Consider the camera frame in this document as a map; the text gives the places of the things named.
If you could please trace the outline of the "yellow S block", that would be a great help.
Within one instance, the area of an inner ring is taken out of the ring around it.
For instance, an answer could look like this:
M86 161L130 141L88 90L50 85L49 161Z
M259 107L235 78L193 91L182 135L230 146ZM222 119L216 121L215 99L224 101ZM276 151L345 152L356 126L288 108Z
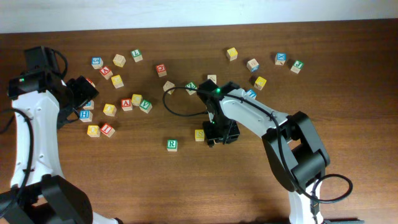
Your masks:
M203 129L196 129L195 130L195 140L197 142L205 140L205 132Z

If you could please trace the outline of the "green R block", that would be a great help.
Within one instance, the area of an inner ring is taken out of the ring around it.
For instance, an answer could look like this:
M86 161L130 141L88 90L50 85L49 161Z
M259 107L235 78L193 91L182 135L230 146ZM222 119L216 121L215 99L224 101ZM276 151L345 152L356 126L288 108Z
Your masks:
M167 150L169 152L177 152L178 151L178 141L176 139L168 139L167 140Z

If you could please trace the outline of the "yellow block back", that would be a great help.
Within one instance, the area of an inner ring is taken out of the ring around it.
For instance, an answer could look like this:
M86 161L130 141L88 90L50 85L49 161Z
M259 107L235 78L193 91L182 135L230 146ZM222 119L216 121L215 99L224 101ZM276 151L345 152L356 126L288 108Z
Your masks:
M226 51L226 56L227 56L227 58L228 58L230 61L233 61L233 60L236 60L236 59L237 59L237 57L238 57L238 52L237 52L237 50L236 50L234 47L232 47L232 48L230 48L230 49L228 49L228 50Z

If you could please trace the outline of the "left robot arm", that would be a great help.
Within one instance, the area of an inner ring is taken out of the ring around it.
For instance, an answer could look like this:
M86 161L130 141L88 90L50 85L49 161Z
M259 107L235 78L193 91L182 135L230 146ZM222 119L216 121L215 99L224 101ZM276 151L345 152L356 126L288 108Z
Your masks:
M96 88L83 76L65 82L58 50L38 46L24 52L27 70L9 80L9 109L16 122L17 149L11 189L1 194L8 223L120 223L92 209L84 191L67 181L58 155L57 131L71 121Z

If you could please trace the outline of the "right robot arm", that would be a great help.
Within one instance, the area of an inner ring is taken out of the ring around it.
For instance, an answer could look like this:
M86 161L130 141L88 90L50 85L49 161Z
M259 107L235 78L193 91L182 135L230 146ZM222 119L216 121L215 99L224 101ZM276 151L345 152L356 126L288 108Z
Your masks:
M288 191L291 223L324 223L320 185L330 157L310 118L299 111L288 115L250 97L239 85L200 84L209 121L203 122L207 144L237 141L242 124L262 139L271 171Z

